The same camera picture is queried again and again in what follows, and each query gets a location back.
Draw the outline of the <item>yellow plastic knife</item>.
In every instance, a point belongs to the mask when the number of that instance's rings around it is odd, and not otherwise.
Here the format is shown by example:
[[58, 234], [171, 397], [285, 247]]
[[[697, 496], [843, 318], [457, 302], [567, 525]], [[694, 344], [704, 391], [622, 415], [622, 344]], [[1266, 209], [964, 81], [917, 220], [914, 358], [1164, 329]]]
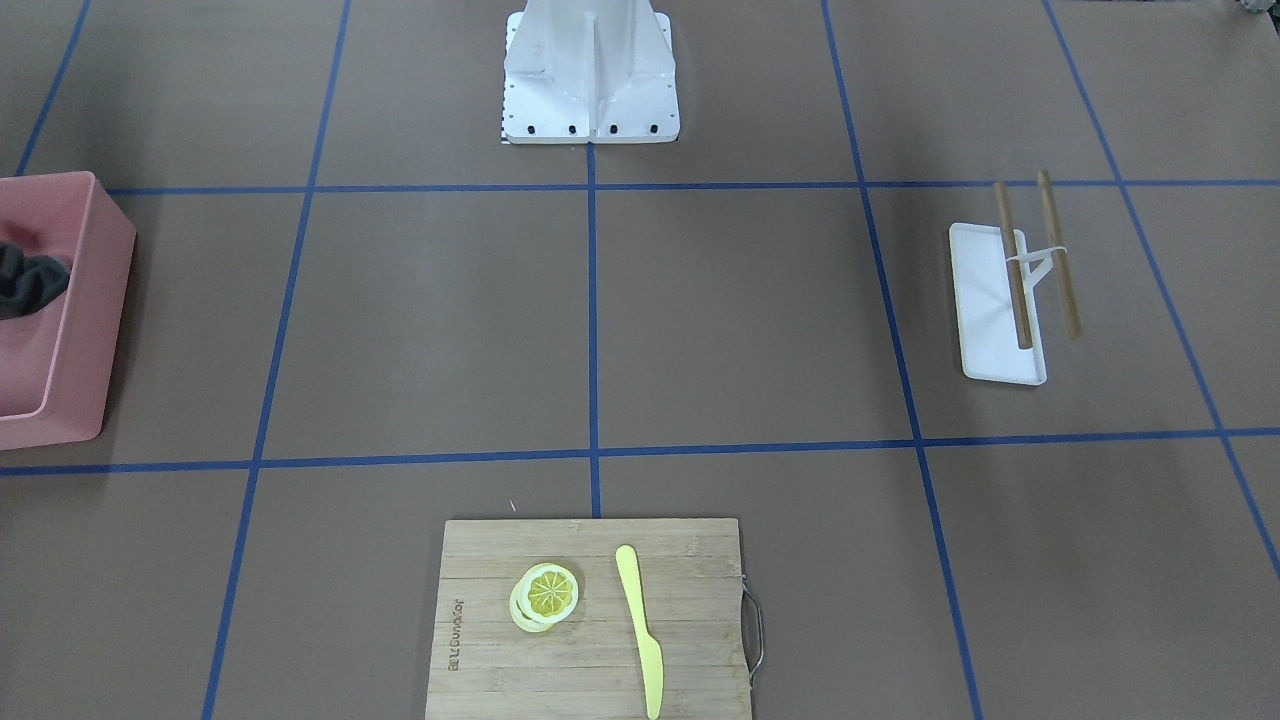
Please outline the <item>yellow plastic knife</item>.
[[614, 565], [620, 574], [640, 659], [645, 715], [646, 719], [659, 719], [666, 694], [666, 664], [660, 643], [648, 626], [636, 550], [631, 544], [621, 544], [614, 552]]

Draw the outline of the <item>grey pink cloth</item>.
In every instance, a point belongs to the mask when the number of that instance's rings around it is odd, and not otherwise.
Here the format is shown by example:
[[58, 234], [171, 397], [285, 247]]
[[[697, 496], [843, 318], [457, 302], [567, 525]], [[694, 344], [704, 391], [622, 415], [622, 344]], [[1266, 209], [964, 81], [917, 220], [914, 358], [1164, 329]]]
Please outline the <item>grey pink cloth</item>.
[[27, 255], [13, 242], [1, 242], [1, 319], [32, 316], [61, 296], [70, 283], [70, 266], [60, 258]]

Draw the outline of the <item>wooden cutting board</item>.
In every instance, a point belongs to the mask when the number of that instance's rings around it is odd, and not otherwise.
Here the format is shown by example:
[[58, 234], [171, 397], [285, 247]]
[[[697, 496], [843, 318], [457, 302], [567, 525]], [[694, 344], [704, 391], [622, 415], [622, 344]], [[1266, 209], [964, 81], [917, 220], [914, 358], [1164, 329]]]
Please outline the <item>wooden cutting board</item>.
[[[660, 643], [660, 719], [750, 719], [742, 551], [732, 518], [461, 520], [445, 524], [429, 719], [645, 719], [643, 674], [614, 552], [639, 557], [648, 626]], [[509, 593], [554, 562], [580, 588], [575, 611], [526, 633]]]

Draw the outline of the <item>yellow lemon slices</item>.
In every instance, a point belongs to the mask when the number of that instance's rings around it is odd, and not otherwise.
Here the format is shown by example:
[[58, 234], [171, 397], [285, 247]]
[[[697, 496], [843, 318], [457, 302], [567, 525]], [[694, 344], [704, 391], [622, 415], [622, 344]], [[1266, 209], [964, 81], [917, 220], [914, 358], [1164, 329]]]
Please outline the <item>yellow lemon slices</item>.
[[509, 616], [526, 633], [543, 633], [568, 618], [580, 598], [576, 575], [554, 562], [531, 566], [509, 593]]

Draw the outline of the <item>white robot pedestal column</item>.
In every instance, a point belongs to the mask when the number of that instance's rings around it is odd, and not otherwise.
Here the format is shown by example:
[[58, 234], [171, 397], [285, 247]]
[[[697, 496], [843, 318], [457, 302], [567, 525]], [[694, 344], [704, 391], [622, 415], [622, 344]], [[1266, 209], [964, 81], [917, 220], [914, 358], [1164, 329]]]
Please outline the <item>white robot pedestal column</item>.
[[529, 1], [507, 17], [504, 50], [504, 143], [680, 137], [671, 18], [649, 1]]

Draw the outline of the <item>pink plastic bin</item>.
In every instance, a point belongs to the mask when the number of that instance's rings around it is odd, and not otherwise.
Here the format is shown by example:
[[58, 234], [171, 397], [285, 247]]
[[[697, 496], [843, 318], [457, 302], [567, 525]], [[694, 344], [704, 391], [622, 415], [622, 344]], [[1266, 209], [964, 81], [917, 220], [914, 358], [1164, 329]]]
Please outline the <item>pink plastic bin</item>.
[[3, 240], [50, 256], [68, 287], [3, 320], [1, 447], [87, 441], [104, 425], [137, 231], [90, 170], [8, 177]]

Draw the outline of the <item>wooden cloth rack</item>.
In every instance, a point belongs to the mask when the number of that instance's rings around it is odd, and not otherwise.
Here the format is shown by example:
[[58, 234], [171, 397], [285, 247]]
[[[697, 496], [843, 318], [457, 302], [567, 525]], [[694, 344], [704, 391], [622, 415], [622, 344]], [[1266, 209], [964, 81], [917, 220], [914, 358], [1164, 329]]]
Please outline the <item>wooden cloth rack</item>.
[[1053, 273], [1057, 275], [1059, 300], [1068, 336], [1070, 340], [1080, 340], [1084, 334], [1070, 258], [1068, 249], [1062, 245], [1064, 232], [1050, 172], [1038, 170], [1036, 183], [1039, 191], [1044, 229], [1051, 242], [1048, 247], [1036, 251], [1019, 249], [1009, 187], [1002, 181], [993, 184], [998, 234], [1004, 250], [1004, 270], [1011, 300], [1015, 337], [1020, 350], [1030, 350], [1036, 346], [1030, 323], [1030, 297], [1034, 295], [1036, 286]]

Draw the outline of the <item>white rectangular tray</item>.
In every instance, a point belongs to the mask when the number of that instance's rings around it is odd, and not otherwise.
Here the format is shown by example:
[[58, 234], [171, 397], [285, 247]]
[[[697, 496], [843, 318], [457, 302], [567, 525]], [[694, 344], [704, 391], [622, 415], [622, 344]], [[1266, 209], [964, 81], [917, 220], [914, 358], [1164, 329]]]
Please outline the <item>white rectangular tray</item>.
[[1001, 229], [957, 222], [948, 228], [948, 243], [963, 373], [975, 380], [1042, 386], [1047, 369], [1034, 287], [1027, 287], [1033, 346], [1021, 348]]

